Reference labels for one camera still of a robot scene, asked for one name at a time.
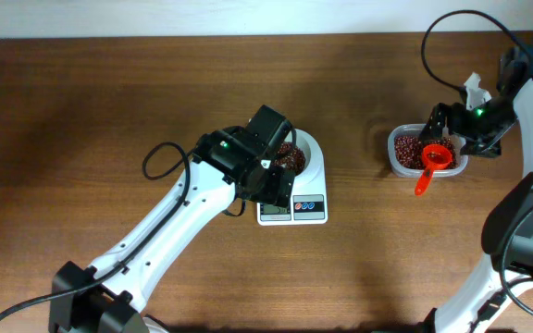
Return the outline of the orange measuring scoop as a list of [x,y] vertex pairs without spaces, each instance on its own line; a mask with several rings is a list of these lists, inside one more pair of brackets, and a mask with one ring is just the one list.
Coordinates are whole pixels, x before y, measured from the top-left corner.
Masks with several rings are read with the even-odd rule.
[[424,147],[421,159],[425,169],[416,183],[416,196],[422,196],[426,192],[436,171],[445,169],[452,162],[452,153],[443,145],[430,144]]

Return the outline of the red beans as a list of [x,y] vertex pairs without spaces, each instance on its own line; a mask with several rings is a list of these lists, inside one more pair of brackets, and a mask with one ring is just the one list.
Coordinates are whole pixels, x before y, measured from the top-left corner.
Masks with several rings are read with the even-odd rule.
[[398,136],[394,139],[396,159],[403,167],[422,170],[425,166],[421,159],[421,154],[424,147],[430,144],[440,144],[451,151],[452,162],[447,166],[447,169],[455,169],[458,166],[455,148],[449,138],[441,138],[437,141],[422,143],[416,136]]

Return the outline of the white bowl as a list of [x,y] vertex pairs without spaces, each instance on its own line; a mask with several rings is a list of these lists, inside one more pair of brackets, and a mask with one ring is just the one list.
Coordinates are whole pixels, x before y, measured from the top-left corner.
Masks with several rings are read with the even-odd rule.
[[289,134],[279,153],[284,157],[275,161],[277,166],[285,167],[296,173],[295,182],[299,186],[319,179],[325,171],[324,157],[317,141],[307,132],[295,131],[295,147],[291,148],[292,135]]

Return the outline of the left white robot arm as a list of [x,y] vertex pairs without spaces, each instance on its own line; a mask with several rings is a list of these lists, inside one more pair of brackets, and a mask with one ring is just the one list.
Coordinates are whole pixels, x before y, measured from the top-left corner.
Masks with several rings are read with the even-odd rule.
[[157,206],[118,244],[82,269],[64,264],[52,289],[51,332],[159,332],[142,316],[156,285],[197,233],[241,199],[285,207],[294,174],[276,165],[280,146],[296,133],[263,105],[244,127],[200,137],[183,156],[184,170]]

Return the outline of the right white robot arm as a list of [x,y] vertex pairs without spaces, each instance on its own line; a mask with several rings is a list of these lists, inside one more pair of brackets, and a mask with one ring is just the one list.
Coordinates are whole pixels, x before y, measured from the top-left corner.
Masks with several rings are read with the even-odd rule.
[[434,308],[421,326],[425,332],[484,332],[510,305],[533,316],[520,295],[533,288],[533,49],[515,46],[502,55],[498,96],[471,104],[464,100],[433,108],[420,139],[443,132],[465,140],[463,155],[497,157],[501,138],[519,125],[523,178],[488,215],[481,234],[483,254],[459,291]]

